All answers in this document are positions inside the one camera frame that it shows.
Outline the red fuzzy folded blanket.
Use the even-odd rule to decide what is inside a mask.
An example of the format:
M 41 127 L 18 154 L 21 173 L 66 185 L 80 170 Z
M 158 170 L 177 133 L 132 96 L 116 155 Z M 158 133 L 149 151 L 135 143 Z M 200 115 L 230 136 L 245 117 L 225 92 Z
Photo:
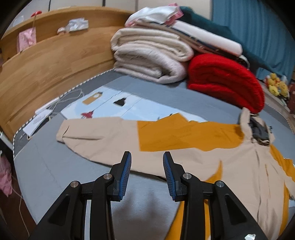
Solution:
M 265 105 L 263 89 L 243 65 L 217 54 L 194 56 L 188 66 L 187 88 L 209 95 L 251 113 Z

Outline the teal shark plush toy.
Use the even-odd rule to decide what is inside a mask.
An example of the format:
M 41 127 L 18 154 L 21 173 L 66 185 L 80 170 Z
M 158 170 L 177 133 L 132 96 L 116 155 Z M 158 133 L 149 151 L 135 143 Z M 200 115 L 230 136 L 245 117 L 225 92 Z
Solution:
M 196 14 L 190 7 L 188 6 L 180 6 L 181 11 L 183 12 L 183 16 L 180 18 L 181 21 L 188 23 L 190 25 L 194 25 L 196 27 L 202 28 L 203 30 L 207 30 L 208 32 L 214 33 L 221 37 L 224 37 L 229 40 L 233 40 L 242 45 L 242 54 L 247 58 L 250 63 L 250 66 L 253 66 L 254 69 L 263 68 L 271 73 L 282 75 L 274 68 L 272 68 L 269 64 L 267 64 L 263 59 L 259 56 L 253 54 L 246 45 L 239 40 L 232 31 L 223 25 L 218 25 L 201 15 Z

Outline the beige and mustard hooded jacket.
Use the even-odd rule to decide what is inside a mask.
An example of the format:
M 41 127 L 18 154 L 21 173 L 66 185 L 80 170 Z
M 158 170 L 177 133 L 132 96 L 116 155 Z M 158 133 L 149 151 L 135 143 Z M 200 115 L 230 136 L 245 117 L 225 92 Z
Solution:
M 242 110 L 239 124 L 199 123 L 181 114 L 158 121 L 68 119 L 56 140 L 81 157 L 106 165 L 129 151 L 133 171 L 162 177 L 162 157 L 169 151 L 201 181 L 224 181 L 267 238 L 276 239 L 287 226 L 289 199 L 294 198 L 294 165 L 273 144 L 258 143 L 250 120 L 248 109 Z

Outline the wooden headboard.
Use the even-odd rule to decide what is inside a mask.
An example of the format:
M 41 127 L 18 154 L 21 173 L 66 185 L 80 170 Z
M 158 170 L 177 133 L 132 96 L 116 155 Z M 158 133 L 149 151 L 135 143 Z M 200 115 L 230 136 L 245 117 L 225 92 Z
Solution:
M 130 11 L 102 6 L 75 6 L 43 13 L 12 28 L 1 39 L 1 128 L 12 140 L 35 111 L 50 100 L 111 69 L 110 39 Z M 69 20 L 85 18 L 89 28 L 57 35 Z M 37 43 L 17 52 L 16 38 L 36 28 Z

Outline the cream folded fleece blanket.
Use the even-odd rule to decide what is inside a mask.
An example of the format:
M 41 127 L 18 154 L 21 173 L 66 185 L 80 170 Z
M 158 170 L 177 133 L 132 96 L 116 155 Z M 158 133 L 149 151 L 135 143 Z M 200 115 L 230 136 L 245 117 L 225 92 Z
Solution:
M 178 35 L 148 28 L 121 28 L 110 46 L 114 71 L 163 85 L 182 81 L 194 56 Z

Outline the blue curtain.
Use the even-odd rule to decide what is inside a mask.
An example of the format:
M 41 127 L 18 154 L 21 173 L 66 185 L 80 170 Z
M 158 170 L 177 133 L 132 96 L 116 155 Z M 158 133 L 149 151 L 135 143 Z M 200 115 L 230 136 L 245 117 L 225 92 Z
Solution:
M 279 16 L 263 1 L 212 1 L 212 20 L 232 34 L 259 60 L 256 77 L 269 73 L 291 79 L 294 39 Z

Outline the white folded pillow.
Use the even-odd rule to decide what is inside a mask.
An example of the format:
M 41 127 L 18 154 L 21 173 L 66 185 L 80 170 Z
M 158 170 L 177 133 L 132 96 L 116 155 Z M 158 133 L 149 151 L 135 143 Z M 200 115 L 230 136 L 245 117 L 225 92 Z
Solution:
M 207 30 L 203 30 L 202 28 L 190 25 L 179 20 L 175 20 L 171 27 L 174 30 L 183 32 L 196 40 L 199 40 L 205 44 L 212 45 L 213 47 L 217 47 L 218 49 L 221 49 L 235 56 L 242 55 L 242 45 L 233 40 L 208 32 Z

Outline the yellow plush toys pile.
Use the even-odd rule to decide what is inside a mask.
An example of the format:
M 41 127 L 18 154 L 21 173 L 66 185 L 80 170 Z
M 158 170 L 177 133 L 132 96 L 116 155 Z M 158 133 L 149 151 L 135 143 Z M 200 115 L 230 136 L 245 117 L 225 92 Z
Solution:
M 270 73 L 264 80 L 268 91 L 275 97 L 289 99 L 289 88 L 287 86 L 287 77 L 279 78 L 276 73 Z

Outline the pink paper bag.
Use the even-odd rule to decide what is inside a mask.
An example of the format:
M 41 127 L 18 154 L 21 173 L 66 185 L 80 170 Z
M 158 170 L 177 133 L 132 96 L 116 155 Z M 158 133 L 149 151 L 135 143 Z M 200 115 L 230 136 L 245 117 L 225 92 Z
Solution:
M 18 34 L 16 38 L 16 50 L 17 52 L 21 52 L 36 43 L 36 28 L 28 28 Z

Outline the white pink folded cloth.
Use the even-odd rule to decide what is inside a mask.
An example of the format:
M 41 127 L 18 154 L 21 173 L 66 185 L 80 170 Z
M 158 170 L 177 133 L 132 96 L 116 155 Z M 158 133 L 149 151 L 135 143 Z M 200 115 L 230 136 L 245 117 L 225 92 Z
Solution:
M 158 6 L 156 8 L 145 7 L 133 13 L 127 19 L 124 26 L 131 27 L 138 21 L 170 25 L 182 16 L 183 12 L 177 3 L 169 4 L 167 6 Z

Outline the crumpled silver plastic wrapper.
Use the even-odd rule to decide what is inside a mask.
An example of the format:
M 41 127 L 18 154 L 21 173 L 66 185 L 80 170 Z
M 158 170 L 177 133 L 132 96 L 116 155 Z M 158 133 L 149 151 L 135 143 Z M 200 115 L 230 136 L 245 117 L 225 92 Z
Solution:
M 69 20 L 69 23 L 65 27 L 61 27 L 57 30 L 57 35 L 61 35 L 67 32 L 77 32 L 80 30 L 87 30 L 89 28 L 89 20 L 85 18 L 75 18 Z

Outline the white papers on bed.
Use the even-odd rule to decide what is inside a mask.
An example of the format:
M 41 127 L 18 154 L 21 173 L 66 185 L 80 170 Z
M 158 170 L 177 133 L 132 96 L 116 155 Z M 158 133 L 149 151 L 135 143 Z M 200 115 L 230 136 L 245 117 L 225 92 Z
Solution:
M 32 120 L 29 120 L 29 123 L 25 124 L 25 127 L 23 128 L 23 132 L 29 138 L 32 137 L 32 135 L 37 130 L 37 128 L 42 124 L 42 122 L 53 112 L 53 110 L 49 109 L 49 107 L 57 103 L 59 100 L 60 98 L 57 97 L 35 111 L 35 115 L 32 118 Z

